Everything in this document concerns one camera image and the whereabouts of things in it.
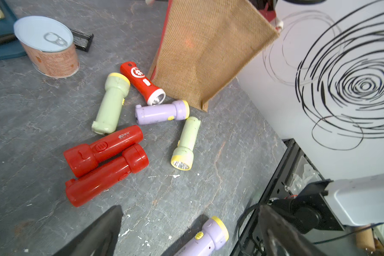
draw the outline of white paint speck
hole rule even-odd
[[[128,228],[128,230],[125,231],[125,233],[123,233],[122,236],[128,234],[129,231],[132,231],[132,230],[130,230],[130,229]]]

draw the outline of red flashlight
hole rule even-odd
[[[145,75],[137,68],[137,64],[132,61],[125,62],[119,68],[121,74],[126,76],[131,84],[144,96],[148,105],[161,104],[165,99],[163,89],[155,86]]]
[[[139,143],[144,138],[137,125],[111,133],[88,145],[81,144],[64,151],[72,172],[77,178],[98,167],[98,164],[117,155],[128,146]]]
[[[80,207],[117,182],[147,167],[149,160],[141,146],[135,144],[123,151],[122,156],[87,173],[78,180],[65,183],[65,192],[75,207]]]

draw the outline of black scribble drawing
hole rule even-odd
[[[327,40],[333,28],[343,31]],[[295,89],[321,146],[352,150],[363,140],[384,138],[384,0],[324,32],[298,65]]]
[[[302,58],[293,58],[290,56],[293,52],[292,46],[290,45],[293,39],[310,37],[310,29],[308,29],[310,24],[313,24],[314,29],[321,29],[321,31],[329,28],[325,34],[325,37],[328,37],[327,40],[338,36],[341,30],[338,26],[333,25],[335,22],[330,16],[316,10],[292,13],[283,18],[282,21],[284,25],[280,32],[279,39],[263,50],[263,63],[267,73],[274,81],[288,86],[295,86],[293,77],[296,75],[298,64]],[[302,45],[302,48],[307,49],[307,47],[312,45],[313,41],[309,41],[308,43],[309,45]],[[302,84],[309,82],[310,81],[305,79],[302,81]]]

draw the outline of burlap bag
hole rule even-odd
[[[248,0],[169,0],[148,77],[177,100],[208,101],[278,33]]]

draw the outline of black cable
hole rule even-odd
[[[338,236],[338,237],[335,237],[335,238],[331,238],[331,239],[327,239],[327,240],[323,240],[323,241],[318,241],[318,242],[314,242],[313,244],[323,244],[323,243],[328,243],[328,242],[332,242],[332,241],[335,241],[335,240],[338,240],[338,239],[342,239],[342,238],[345,238],[346,236],[349,236],[351,234],[355,234],[355,233],[358,233],[358,232],[361,232],[361,231],[364,231],[364,230],[367,230],[367,229],[371,229],[371,228],[374,228],[376,226],[379,226],[379,225],[382,225],[384,223],[377,223],[377,224],[373,224],[369,227],[365,227],[365,228],[362,228],[362,229],[359,229],[359,230],[355,230],[353,232],[350,232],[348,234],[345,234],[343,236]]]

